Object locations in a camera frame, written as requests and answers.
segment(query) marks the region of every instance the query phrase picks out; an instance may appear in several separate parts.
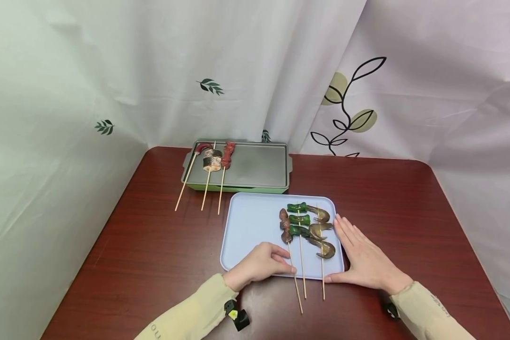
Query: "green pepper piece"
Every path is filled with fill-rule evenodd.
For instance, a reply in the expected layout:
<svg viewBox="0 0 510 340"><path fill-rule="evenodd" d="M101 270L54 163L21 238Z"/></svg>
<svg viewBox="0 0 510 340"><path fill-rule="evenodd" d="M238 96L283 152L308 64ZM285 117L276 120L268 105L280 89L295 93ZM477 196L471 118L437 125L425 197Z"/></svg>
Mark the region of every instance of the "green pepper piece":
<svg viewBox="0 0 510 340"><path fill-rule="evenodd" d="M306 202L302 202L300 204L288 204L287 211L295 214L308 212L306 209Z"/></svg>
<svg viewBox="0 0 510 340"><path fill-rule="evenodd" d="M299 225L291 225L289 228L291 236L310 237L310 231Z"/></svg>
<svg viewBox="0 0 510 340"><path fill-rule="evenodd" d="M304 225L309 226L311 224L310 222L310 215L289 215L289 221L291 224L297 224L297 225Z"/></svg>

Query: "meat skewer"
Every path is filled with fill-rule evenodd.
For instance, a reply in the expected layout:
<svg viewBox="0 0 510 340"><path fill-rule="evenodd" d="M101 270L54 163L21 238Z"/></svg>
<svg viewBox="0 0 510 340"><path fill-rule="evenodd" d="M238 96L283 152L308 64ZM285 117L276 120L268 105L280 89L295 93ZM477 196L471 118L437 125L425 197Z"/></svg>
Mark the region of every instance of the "meat skewer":
<svg viewBox="0 0 510 340"><path fill-rule="evenodd" d="M287 211L285 209L280 210L280 229L283 230L283 233L281 234L281 240L284 243L287 243L287 248L289 250L289 259L291 260L292 265L292 254L291 254L291 241L292 241L292 235L291 235L291 222L289 221L289 215L287 214ZM300 300L300 293L298 292L298 283L297 283L297 274L294 273L292 275L293 279L295 280L295 289L297 289L297 298L298 298L298 306L300 307L300 314L304 314L304 311L302 310L302 301Z"/></svg>
<svg viewBox="0 0 510 340"><path fill-rule="evenodd" d="M221 177L221 189L219 190L219 205L218 205L218 215L221 212L221 196L223 194L223 183L224 183L224 172L230 168L230 161L232 153L234 152L234 146L236 143L226 142L224 146L224 156L221 159L221 168L223 169L223 175Z"/></svg>
<svg viewBox="0 0 510 340"><path fill-rule="evenodd" d="M191 175L191 169L193 168L193 164L195 163L195 158L202 152L204 151L205 149L207 148L211 148L212 147L212 144L210 143L199 143L196 147L195 147L195 155L193 156L193 158L191 159L191 164L188 166L188 170L187 170L187 175L186 175L186 178L185 180L183 181L183 186L181 187L181 192L179 193L179 197L178 197L178 201L176 203L176 208L174 209L174 211L177 211L178 210L178 205L179 205L179 201L181 200L181 196L183 195L183 190L186 188L186 184L187 184L187 181L188 181L188 176Z"/></svg>
<svg viewBox="0 0 510 340"><path fill-rule="evenodd" d="M204 151L204 170L208 172L208 179L206 179L206 189L204 190L204 199L202 200L202 207L200 211L204 210L204 203L206 201L206 194L208 193L208 184L210 183L210 175L212 171L219 171L221 169L221 158L223 153L215 149L215 143L213 148Z"/></svg>

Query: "hand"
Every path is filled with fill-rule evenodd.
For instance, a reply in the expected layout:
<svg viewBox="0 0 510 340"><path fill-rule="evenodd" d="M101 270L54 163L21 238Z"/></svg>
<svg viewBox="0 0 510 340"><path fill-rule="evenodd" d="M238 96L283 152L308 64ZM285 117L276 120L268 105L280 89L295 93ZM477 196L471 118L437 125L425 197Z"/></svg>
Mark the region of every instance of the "hand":
<svg viewBox="0 0 510 340"><path fill-rule="evenodd" d="M254 281L261 281L277 273L296 273L297 269L283 258L290 258L289 252L275 244L258 244L240 263L223 274L224 283L233 291L241 291Z"/></svg>
<svg viewBox="0 0 510 340"><path fill-rule="evenodd" d="M348 254L351 267L347 272L327 275L324 282L358 284L371 289L383 289L390 295L399 293L413 282L347 218L336 214L334 231Z"/></svg>

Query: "beige sleeve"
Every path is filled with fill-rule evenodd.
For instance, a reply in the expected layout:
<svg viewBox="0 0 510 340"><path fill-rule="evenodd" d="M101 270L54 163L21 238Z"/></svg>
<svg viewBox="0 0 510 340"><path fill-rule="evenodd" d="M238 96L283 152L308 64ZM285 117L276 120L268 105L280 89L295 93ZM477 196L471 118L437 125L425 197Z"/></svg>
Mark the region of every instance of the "beige sleeve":
<svg viewBox="0 0 510 340"><path fill-rule="evenodd" d="M135 340L202 339L223 320L224 304L237 296L216 274L151 322Z"/></svg>
<svg viewBox="0 0 510 340"><path fill-rule="evenodd" d="M419 282L414 282L400 293L391 296L391 301L397 307L399 317L416 339L474 339L449 315L440 300Z"/></svg>

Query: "red wooden table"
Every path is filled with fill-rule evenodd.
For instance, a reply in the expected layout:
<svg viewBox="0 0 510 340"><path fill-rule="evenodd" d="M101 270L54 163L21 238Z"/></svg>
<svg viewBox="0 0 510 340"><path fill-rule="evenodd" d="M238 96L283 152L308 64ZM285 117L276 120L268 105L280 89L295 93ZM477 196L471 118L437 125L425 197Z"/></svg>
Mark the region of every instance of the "red wooden table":
<svg viewBox="0 0 510 340"><path fill-rule="evenodd" d="M186 189L187 149L148 151L42 339L133 339L216 272L229 200ZM326 196L478 340L510 339L510 322L433 171L421 162L293 155L289 193ZM304 315L291 279L253 283L239 297L251 325L222 322L208 339L409 339L377 291L307 280Z"/></svg>

